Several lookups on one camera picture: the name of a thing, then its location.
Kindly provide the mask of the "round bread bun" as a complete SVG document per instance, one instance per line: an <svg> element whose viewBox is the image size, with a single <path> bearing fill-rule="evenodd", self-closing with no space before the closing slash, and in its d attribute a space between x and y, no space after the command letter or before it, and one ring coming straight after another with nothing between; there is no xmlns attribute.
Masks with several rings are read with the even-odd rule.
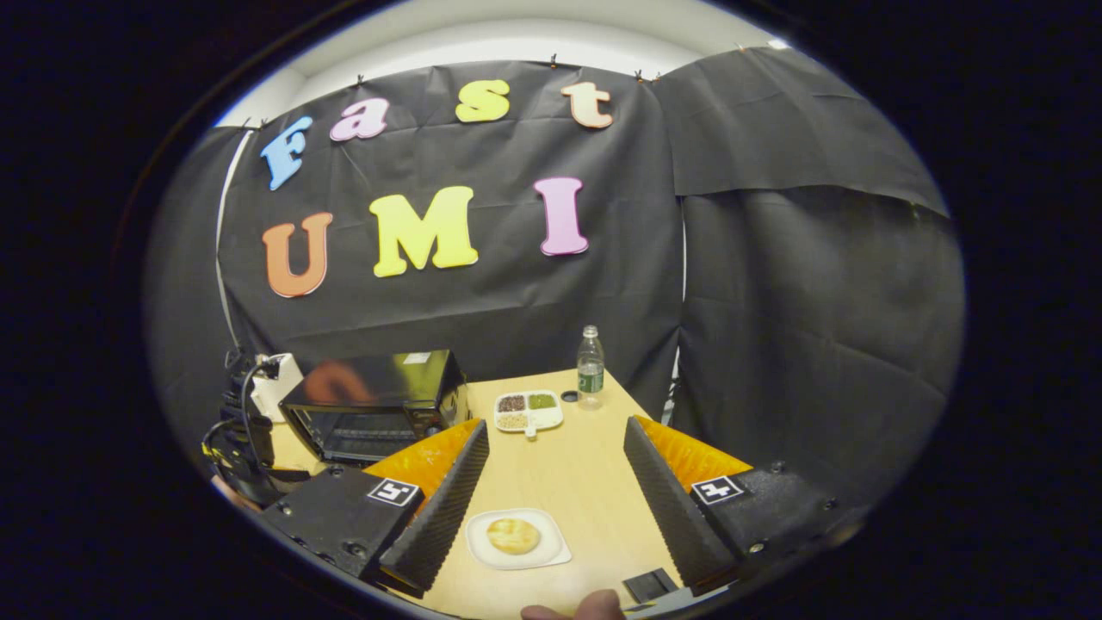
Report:
<svg viewBox="0 0 1102 620"><path fill-rule="evenodd" d="M522 518L493 519L485 533L491 547L507 555L531 553L542 541L541 531Z"/></svg>

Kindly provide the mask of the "white square plate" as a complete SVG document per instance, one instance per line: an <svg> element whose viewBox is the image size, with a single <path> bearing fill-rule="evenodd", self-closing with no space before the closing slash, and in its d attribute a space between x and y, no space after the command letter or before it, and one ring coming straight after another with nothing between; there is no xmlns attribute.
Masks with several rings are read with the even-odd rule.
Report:
<svg viewBox="0 0 1102 620"><path fill-rule="evenodd" d="M534 530L538 533L534 545L523 553L509 553L493 544L491 525L503 519L523 522ZM469 519L464 535L472 557L496 570L534 569L563 564L573 558L555 519L539 509L484 511Z"/></svg>

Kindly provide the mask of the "white divided plate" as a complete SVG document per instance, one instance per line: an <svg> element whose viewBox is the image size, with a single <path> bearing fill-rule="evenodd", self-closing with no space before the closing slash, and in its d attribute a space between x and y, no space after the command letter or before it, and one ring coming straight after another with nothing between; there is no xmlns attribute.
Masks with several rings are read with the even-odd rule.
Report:
<svg viewBox="0 0 1102 620"><path fill-rule="evenodd" d="M523 433L527 438L534 438L540 431L558 428L564 418L560 398L543 389L503 394L496 399L491 411L493 427Z"/></svg>

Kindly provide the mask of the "black backdrop cloth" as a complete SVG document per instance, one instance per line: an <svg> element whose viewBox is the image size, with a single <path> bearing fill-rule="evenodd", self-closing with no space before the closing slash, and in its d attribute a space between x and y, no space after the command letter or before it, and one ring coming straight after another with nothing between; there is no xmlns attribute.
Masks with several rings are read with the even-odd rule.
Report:
<svg viewBox="0 0 1102 620"><path fill-rule="evenodd" d="M964 272L932 177L884 115L792 50L653 84L480 59L208 131L163 197L142 286L190 458L235 345L449 349L469 381L573 369L842 504L877 502L947 405Z"/></svg>

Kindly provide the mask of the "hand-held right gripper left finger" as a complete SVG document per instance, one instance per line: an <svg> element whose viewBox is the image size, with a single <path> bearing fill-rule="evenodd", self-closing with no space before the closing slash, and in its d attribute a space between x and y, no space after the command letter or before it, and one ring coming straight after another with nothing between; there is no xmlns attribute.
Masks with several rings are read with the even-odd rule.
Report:
<svg viewBox="0 0 1102 620"><path fill-rule="evenodd" d="M332 464L263 519L356 580L421 597L449 557L489 454L486 421L471 418L370 468Z"/></svg>

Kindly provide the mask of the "clear plastic water bottle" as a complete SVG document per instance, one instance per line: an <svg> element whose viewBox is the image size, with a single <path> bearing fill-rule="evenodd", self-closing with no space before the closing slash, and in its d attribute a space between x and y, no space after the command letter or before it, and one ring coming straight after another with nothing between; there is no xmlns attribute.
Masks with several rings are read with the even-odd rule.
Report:
<svg viewBox="0 0 1102 620"><path fill-rule="evenodd" d="M576 353L579 373L579 407L598 411L604 389L605 353L595 325L586 325Z"/></svg>

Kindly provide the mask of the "black electric oven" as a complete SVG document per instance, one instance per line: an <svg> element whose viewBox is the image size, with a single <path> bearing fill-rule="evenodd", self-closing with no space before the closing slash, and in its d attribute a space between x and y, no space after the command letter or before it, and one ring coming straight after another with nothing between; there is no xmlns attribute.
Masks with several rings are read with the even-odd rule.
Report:
<svg viewBox="0 0 1102 620"><path fill-rule="evenodd" d="M472 417L451 350L328 358L279 401L320 463L369 466Z"/></svg>

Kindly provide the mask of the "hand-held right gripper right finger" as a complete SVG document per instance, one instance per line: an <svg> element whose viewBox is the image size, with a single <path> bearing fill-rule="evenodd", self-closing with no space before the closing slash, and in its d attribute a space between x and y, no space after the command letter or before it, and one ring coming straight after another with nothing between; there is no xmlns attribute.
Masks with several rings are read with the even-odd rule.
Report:
<svg viewBox="0 0 1102 620"><path fill-rule="evenodd" d="M866 519L865 505L787 464L755 468L645 416L627 420L623 452L678 576L696 595L766 580Z"/></svg>

